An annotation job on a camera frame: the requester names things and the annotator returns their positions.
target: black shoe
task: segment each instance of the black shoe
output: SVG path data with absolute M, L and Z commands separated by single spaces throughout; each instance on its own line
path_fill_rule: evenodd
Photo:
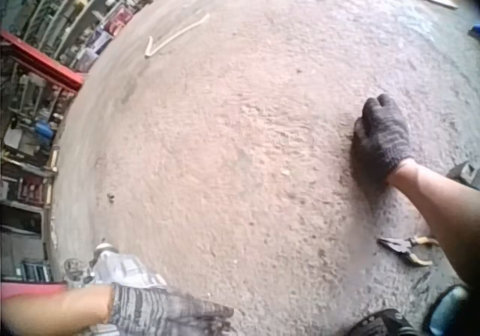
M 349 331 L 347 336 L 418 336 L 407 319 L 394 308 L 366 316 Z

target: black glove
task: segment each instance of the black glove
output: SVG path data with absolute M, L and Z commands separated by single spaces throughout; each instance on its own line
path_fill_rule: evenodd
M 230 307 L 173 289 L 112 284 L 109 324 L 121 335 L 217 336 L 230 331 Z
M 365 102 L 354 131 L 369 171 L 382 180 L 402 160 L 412 157 L 407 120 L 395 101 L 386 94 Z

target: forearm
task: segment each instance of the forearm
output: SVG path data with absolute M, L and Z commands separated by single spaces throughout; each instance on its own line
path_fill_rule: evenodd
M 480 192 L 406 160 L 388 177 L 420 211 L 458 275 L 480 282 Z
M 55 295 L 4 300 L 1 318 L 16 335 L 72 335 L 108 320 L 110 286 L 95 285 Z

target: blue object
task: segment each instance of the blue object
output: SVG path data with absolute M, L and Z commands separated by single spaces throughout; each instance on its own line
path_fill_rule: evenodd
M 51 140 L 53 138 L 53 130 L 46 121 L 37 121 L 35 123 L 35 132 L 44 139 Z
M 456 286 L 451 289 L 435 307 L 428 324 L 428 331 L 435 336 L 445 335 L 467 299 L 468 292 L 464 287 Z

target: red metal beam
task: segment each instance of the red metal beam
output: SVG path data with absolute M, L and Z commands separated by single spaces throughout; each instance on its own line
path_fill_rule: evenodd
M 10 57 L 23 67 L 63 89 L 78 92 L 82 88 L 83 77 L 79 73 L 73 72 L 70 68 L 52 60 L 9 32 L 1 30 L 0 36 L 2 41 L 8 43 Z

